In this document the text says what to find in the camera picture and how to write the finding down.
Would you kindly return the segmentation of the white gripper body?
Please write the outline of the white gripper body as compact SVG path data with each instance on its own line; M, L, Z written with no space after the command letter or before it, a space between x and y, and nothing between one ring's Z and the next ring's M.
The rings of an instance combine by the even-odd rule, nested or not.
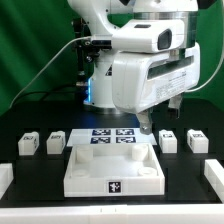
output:
M118 52L112 64L112 100L121 111L137 114L197 85L200 47L171 61L169 52Z

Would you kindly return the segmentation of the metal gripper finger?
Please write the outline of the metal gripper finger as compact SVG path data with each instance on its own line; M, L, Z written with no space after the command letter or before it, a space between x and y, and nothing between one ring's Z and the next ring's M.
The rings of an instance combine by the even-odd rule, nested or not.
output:
M149 111L142 111L136 117L140 124L140 132L145 135L150 135L152 133L152 119Z
M177 119L180 116L182 99L183 99L182 95L178 94L169 100L168 112L172 118Z

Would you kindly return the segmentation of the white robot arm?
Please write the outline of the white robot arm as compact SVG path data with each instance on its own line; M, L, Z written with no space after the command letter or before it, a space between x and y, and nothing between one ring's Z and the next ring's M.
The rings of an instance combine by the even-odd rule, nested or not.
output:
M85 104L134 114L152 132L151 109L178 111L185 92L199 90L197 14L224 0L67 0L84 20L86 59L94 63Z

